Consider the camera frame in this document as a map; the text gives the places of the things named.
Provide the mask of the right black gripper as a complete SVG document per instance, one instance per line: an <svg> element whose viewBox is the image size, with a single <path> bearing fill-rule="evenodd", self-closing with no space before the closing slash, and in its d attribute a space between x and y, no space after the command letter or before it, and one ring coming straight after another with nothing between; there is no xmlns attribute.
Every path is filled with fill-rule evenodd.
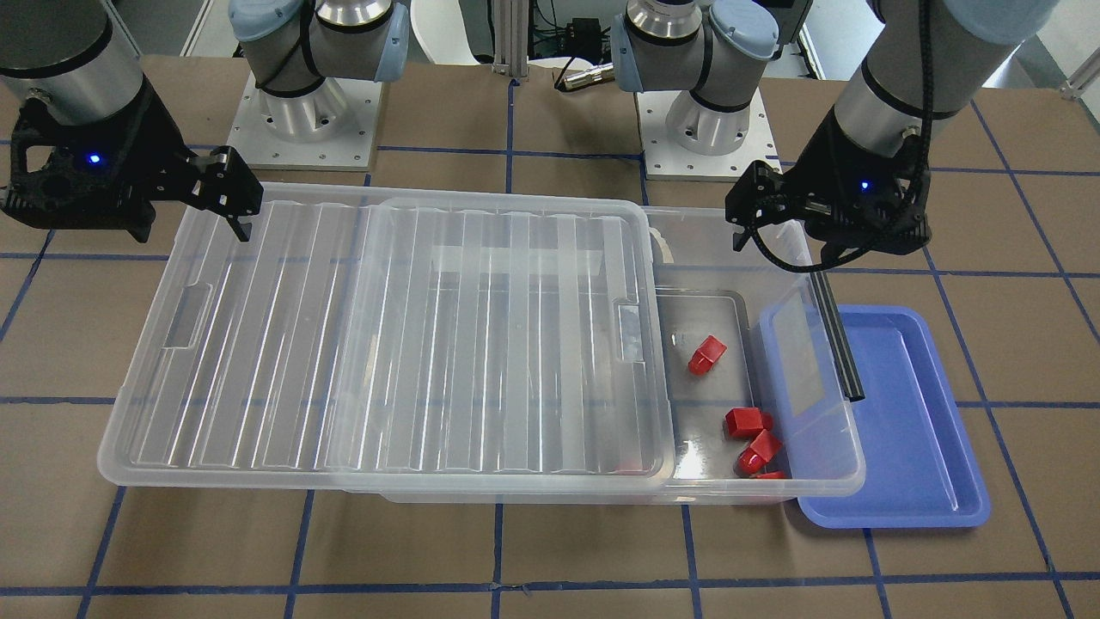
<svg viewBox="0 0 1100 619"><path fill-rule="evenodd" d="M3 214L36 229L117 229L147 242L153 201L221 217L239 242L262 211L264 189L232 146L195 156L148 78L117 113L62 125L40 99L20 109L11 139Z"/></svg>

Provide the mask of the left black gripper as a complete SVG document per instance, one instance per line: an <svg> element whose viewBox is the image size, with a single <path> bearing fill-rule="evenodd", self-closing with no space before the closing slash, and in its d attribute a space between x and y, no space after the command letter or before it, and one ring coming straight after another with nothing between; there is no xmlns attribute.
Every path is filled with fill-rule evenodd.
<svg viewBox="0 0 1100 619"><path fill-rule="evenodd" d="M795 162L795 194L767 162L746 166L725 197L732 250L743 251L759 228L793 220L824 243L824 255L860 248L908 255L927 246L927 145L920 134L903 136L899 152L880 156L857 145L828 111Z"/></svg>

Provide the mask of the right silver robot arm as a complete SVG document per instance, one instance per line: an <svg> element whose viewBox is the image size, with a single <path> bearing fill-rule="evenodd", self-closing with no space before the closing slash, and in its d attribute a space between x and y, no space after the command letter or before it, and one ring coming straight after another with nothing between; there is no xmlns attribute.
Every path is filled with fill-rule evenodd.
<svg viewBox="0 0 1100 619"><path fill-rule="evenodd" d="M351 124L341 81L395 82L407 1L4 1L3 86L15 98L3 214L35 229L123 230L146 242L157 201L226 220L262 211L251 158L189 148L143 52L242 55L258 120L280 144Z"/></svg>

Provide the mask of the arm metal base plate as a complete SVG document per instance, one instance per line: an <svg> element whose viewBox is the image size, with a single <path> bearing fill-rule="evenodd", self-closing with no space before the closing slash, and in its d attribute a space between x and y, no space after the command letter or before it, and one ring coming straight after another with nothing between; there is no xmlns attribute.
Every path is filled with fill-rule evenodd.
<svg viewBox="0 0 1100 619"><path fill-rule="evenodd" d="M280 98L248 79L227 142L255 172L369 172L382 93L382 82L328 78Z"/></svg>
<svg viewBox="0 0 1100 619"><path fill-rule="evenodd" d="M754 162L781 169L760 90L747 108L719 113L688 91L636 93L645 176L654 181L735 181Z"/></svg>

